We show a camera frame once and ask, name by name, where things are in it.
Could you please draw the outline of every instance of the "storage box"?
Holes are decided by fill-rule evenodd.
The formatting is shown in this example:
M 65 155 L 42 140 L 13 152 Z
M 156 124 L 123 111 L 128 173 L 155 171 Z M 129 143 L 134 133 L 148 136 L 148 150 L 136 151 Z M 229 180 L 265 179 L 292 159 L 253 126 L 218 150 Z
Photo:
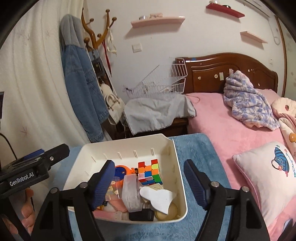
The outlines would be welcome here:
M 132 224 L 181 221 L 187 214 L 183 179 L 174 141 L 166 138 L 163 134 L 84 145 L 71 169 L 64 190 L 75 188 L 81 182 L 87 182 L 94 173 L 101 170 L 106 160 L 114 161 L 115 165 L 125 165 L 131 168 L 137 167 L 139 162 L 147 162 L 153 159 L 158 159 L 164 189 L 177 194 L 177 197 L 173 200 L 178 208 L 177 219 L 154 222 L 105 218 L 103 220 Z

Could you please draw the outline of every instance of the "air conditioner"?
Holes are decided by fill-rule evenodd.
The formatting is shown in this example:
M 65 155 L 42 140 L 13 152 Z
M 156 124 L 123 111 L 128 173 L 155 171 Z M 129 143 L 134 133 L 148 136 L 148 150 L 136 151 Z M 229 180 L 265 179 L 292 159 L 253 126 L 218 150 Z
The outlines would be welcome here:
M 269 10 L 269 8 L 267 6 L 265 6 L 264 3 L 262 3 L 259 0 L 236 0 L 236 1 L 255 10 L 256 12 L 258 12 L 259 14 L 261 14 L 262 16 L 264 16 L 267 19 L 274 16 L 273 12 L 271 10 Z

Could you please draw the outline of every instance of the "white curtain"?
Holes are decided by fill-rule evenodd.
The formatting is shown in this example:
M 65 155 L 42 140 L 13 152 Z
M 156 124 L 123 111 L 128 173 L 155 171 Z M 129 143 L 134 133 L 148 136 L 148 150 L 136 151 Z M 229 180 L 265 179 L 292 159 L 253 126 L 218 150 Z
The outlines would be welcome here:
M 0 91 L 4 93 L 1 133 L 17 157 L 59 144 L 89 142 L 65 87 L 59 23 L 81 17 L 83 0 L 40 0 L 16 24 L 0 50 Z M 2 166 L 13 155 L 0 137 Z

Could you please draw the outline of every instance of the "red wall shelf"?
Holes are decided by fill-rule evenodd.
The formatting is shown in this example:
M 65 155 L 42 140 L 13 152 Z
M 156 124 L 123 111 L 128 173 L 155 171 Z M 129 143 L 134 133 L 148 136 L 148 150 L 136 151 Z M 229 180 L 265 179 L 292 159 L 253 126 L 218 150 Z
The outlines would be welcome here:
M 229 7 L 225 7 L 225 6 L 222 6 L 220 4 L 216 4 L 216 3 L 210 3 L 209 5 L 206 6 L 207 9 L 212 9 L 212 10 L 216 10 L 216 11 L 219 11 L 219 12 L 223 12 L 223 13 L 227 13 L 229 15 L 232 15 L 236 18 L 242 18 L 244 17 L 245 15 L 241 12 L 238 12 L 238 11 L 235 11 Z

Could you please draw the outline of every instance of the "blue tablecloth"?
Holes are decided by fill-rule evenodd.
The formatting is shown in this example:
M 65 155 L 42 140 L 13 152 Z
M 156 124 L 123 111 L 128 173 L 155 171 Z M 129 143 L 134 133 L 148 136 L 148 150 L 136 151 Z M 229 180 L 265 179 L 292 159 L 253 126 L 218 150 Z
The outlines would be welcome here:
M 188 214 L 180 222 L 171 224 L 150 224 L 135 225 L 121 224 L 97 220 L 98 226 L 107 241 L 132 241 L 132 240 L 153 240 L 153 241 L 180 241 L 195 240 L 206 212 L 197 205 L 191 192 L 189 184 L 184 176 L 183 164 L 187 159 L 192 159 L 199 171 L 205 172 L 212 181 L 218 181 L 226 188 L 230 188 L 224 168 L 213 148 L 210 140 L 204 134 L 191 134 L 177 137 L 170 137 L 175 142 L 178 159 L 180 162 L 184 187 L 186 192 Z M 63 189 L 65 181 L 75 162 L 81 147 L 72 148 L 68 158 L 61 162 L 53 181 L 53 186 Z M 219 239 L 225 240 L 231 207 L 226 207 L 223 224 Z M 70 222 L 75 241 L 81 241 L 75 214 L 70 212 Z

